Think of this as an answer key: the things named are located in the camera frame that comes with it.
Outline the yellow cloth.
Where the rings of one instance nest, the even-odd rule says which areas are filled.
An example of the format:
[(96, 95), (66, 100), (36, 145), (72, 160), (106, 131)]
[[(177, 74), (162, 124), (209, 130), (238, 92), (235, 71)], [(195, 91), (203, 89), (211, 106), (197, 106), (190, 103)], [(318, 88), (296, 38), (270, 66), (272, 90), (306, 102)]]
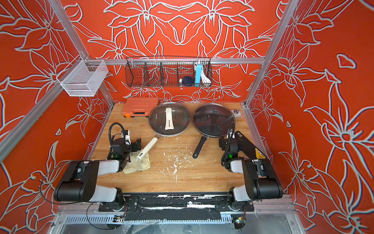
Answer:
[(123, 169), (124, 174), (131, 174), (135, 172), (145, 171), (151, 168), (149, 154), (147, 153), (141, 160), (137, 160), (138, 152), (132, 152), (130, 154), (130, 162), (127, 162)]

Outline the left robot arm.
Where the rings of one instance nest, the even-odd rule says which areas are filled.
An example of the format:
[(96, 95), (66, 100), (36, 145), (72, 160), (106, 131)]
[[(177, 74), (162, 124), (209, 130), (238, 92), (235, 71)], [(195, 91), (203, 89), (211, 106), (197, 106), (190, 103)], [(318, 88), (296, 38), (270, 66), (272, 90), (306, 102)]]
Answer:
[(97, 185), (97, 178), (123, 171), (131, 162), (131, 153), (142, 149), (141, 139), (131, 141), (130, 131), (120, 123), (111, 124), (108, 130), (110, 151), (105, 160), (77, 161), (68, 164), (57, 188), (54, 200), (59, 202), (102, 202), (124, 206), (122, 190)]

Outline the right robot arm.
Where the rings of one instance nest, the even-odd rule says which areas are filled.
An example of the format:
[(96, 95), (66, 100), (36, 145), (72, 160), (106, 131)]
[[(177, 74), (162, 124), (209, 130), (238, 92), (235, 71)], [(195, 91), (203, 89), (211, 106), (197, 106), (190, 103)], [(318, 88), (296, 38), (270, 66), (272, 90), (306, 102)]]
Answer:
[(270, 159), (232, 123), (227, 135), (219, 139), (224, 150), (221, 166), (229, 172), (242, 174), (244, 185), (232, 187), (227, 203), (247, 202), (263, 199), (280, 199), (283, 189)]

